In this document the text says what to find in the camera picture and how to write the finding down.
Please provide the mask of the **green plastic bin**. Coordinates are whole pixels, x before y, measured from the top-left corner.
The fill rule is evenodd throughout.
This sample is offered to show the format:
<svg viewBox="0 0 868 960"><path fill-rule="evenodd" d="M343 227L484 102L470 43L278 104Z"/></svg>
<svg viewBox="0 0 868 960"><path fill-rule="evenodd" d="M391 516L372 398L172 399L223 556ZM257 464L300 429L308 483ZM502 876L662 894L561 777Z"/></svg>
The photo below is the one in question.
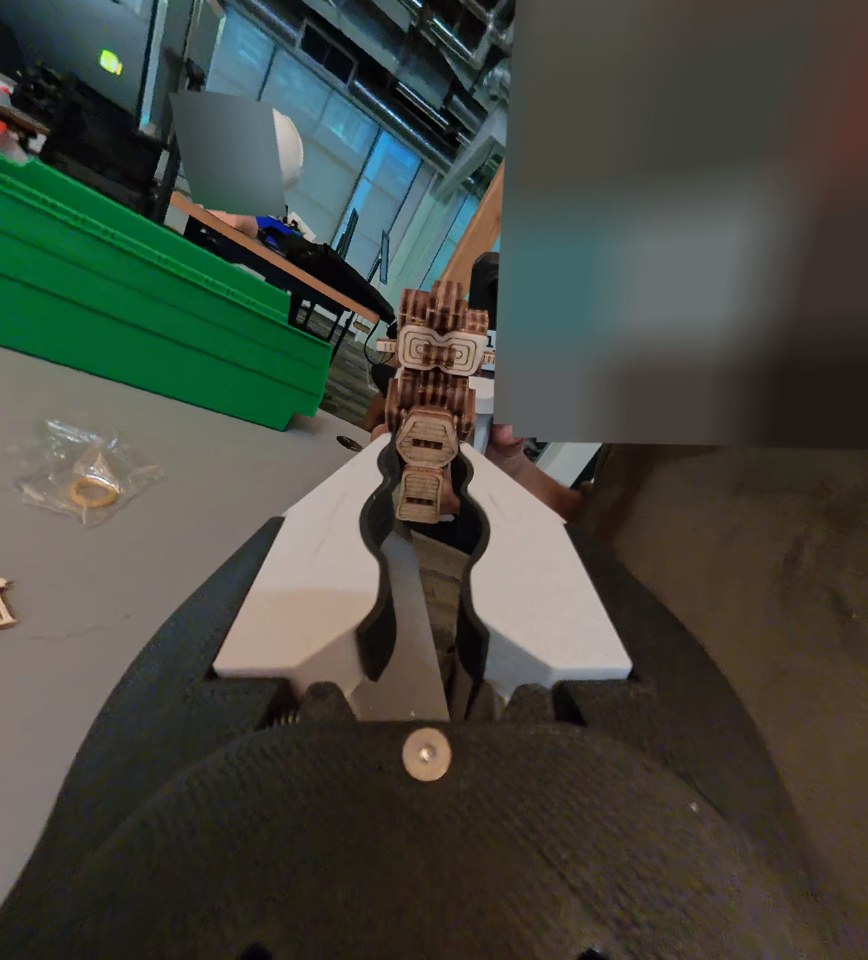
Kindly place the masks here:
<svg viewBox="0 0 868 960"><path fill-rule="evenodd" d="M36 158L0 154L0 347L284 430L332 350L290 296Z"/></svg>

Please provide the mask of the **clear plastic bag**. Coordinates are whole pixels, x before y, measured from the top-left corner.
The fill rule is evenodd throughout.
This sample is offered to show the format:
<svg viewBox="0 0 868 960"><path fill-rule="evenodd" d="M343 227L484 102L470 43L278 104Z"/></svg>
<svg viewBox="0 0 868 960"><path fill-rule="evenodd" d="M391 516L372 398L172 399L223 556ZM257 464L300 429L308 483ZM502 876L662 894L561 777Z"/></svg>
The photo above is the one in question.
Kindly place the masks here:
<svg viewBox="0 0 868 960"><path fill-rule="evenodd" d="M127 441L120 431L76 425L64 419L41 421L21 452L14 486L21 503L93 529L110 522L137 498L163 483L167 471ZM82 510L68 496L78 476L91 475L114 484L119 501L104 510Z"/></svg>

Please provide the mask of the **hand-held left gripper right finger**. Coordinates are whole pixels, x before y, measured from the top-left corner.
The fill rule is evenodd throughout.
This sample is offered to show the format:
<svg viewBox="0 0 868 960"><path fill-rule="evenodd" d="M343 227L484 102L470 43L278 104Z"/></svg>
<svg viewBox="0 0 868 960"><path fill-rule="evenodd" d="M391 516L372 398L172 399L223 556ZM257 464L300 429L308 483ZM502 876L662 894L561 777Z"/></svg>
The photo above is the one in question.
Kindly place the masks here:
<svg viewBox="0 0 868 960"><path fill-rule="evenodd" d="M482 539L463 595L464 669L506 704L521 687L625 681L632 661L561 517L464 443L455 482Z"/></svg>

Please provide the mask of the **tan rubber band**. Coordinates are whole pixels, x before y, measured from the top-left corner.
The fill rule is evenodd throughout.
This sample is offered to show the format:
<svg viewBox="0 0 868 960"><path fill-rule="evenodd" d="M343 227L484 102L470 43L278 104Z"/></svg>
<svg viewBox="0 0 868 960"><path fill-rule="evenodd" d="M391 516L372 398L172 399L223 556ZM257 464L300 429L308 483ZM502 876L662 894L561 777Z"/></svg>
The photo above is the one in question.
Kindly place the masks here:
<svg viewBox="0 0 868 960"><path fill-rule="evenodd" d="M104 510L116 504L119 489L112 483L96 476L78 476L69 487L70 501L78 508L88 511Z"/></svg>

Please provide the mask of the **person's brown shirt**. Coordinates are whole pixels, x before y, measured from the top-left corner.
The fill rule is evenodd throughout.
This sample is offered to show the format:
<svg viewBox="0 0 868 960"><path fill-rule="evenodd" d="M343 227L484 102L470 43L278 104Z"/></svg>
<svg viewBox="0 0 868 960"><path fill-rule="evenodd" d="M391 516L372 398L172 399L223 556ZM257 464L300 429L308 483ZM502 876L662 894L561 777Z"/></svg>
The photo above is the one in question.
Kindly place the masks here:
<svg viewBox="0 0 868 960"><path fill-rule="evenodd" d="M591 501L744 701L868 931L868 451L608 444Z"/></svg>

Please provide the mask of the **grey desk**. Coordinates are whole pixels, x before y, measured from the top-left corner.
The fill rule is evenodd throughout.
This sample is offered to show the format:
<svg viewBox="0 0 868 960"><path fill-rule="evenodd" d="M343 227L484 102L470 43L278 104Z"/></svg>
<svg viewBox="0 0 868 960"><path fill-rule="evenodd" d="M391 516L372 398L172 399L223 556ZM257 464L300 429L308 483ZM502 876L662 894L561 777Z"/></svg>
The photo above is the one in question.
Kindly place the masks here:
<svg viewBox="0 0 868 960"><path fill-rule="evenodd" d="M46 421L117 434L163 469L104 524L23 502ZM0 904L107 696L159 626L368 435L329 413L287 431L0 348Z"/></svg>

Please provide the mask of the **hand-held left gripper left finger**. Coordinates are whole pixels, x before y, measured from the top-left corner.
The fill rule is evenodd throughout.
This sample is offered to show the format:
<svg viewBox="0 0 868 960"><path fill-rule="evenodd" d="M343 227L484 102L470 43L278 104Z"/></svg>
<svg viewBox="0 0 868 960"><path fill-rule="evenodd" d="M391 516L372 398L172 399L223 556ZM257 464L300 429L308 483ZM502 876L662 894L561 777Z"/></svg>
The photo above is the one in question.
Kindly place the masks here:
<svg viewBox="0 0 868 960"><path fill-rule="evenodd" d="M385 500L388 437L289 508L213 661L224 679L335 684L367 721L446 722L449 710L410 534Z"/></svg>

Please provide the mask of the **person's right forearm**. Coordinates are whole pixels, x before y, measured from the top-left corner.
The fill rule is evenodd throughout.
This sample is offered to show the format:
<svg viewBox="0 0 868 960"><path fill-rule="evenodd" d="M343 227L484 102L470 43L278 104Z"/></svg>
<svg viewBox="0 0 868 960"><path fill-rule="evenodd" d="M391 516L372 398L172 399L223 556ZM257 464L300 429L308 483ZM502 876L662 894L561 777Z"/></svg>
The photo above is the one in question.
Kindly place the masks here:
<svg viewBox="0 0 868 960"><path fill-rule="evenodd" d="M573 522L583 512L585 497L579 490L563 486L530 461L523 450L510 459L507 473L565 523Z"/></svg>

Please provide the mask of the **wooden model vehicle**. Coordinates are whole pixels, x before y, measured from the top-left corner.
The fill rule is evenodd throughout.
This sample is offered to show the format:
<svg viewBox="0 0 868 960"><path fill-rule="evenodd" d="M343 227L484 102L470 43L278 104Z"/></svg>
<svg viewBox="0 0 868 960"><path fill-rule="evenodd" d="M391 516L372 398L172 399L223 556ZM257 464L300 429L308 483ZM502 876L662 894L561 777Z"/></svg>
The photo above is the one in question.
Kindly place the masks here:
<svg viewBox="0 0 868 960"><path fill-rule="evenodd" d="M385 401L385 423L403 463L395 515L435 524L448 469L476 419L470 380L488 348L488 312L468 306L463 284L440 280L430 291L405 290L394 339L376 349L397 363Z"/></svg>

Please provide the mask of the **cluster of metal ceiling pipes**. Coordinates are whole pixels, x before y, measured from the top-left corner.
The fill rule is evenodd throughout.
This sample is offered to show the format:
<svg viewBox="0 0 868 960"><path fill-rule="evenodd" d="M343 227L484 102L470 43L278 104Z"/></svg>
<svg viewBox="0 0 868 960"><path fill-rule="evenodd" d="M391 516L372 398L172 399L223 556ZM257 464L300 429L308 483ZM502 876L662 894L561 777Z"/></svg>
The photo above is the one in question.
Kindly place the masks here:
<svg viewBox="0 0 868 960"><path fill-rule="evenodd" d="M512 2L295 2L296 53L448 182L503 158Z"/></svg>

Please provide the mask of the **white hard hat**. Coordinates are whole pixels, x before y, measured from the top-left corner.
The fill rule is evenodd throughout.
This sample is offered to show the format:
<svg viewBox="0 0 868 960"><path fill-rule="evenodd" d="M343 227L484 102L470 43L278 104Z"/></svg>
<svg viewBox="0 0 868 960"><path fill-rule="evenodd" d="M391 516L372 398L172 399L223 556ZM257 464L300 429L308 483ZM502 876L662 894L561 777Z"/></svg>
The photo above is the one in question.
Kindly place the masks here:
<svg viewBox="0 0 868 960"><path fill-rule="evenodd" d="M304 147L295 122L286 114L272 110L278 159L285 191L293 189L303 173Z"/></svg>

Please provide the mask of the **person's right hand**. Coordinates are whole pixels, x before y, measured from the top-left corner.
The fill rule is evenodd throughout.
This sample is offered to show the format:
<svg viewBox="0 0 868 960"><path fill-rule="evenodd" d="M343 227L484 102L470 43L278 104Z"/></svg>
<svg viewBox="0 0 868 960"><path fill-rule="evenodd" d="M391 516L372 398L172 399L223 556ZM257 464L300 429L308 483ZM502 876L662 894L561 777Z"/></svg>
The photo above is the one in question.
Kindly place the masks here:
<svg viewBox="0 0 868 960"><path fill-rule="evenodd" d="M507 424L491 423L483 456L512 477L536 471L536 464L525 452L524 439L515 437L512 426Z"/></svg>

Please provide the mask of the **wooden ceiling beam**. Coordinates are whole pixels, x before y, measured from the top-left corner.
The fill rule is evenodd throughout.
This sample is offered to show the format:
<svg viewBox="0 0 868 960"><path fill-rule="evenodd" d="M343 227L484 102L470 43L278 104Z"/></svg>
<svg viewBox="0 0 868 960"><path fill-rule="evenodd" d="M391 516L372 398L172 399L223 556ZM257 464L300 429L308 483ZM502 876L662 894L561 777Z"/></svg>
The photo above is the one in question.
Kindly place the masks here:
<svg viewBox="0 0 868 960"><path fill-rule="evenodd" d="M464 296L469 293L474 263L479 257L493 250L501 233L504 175L505 162L501 161L440 275L440 282L454 283Z"/></svg>

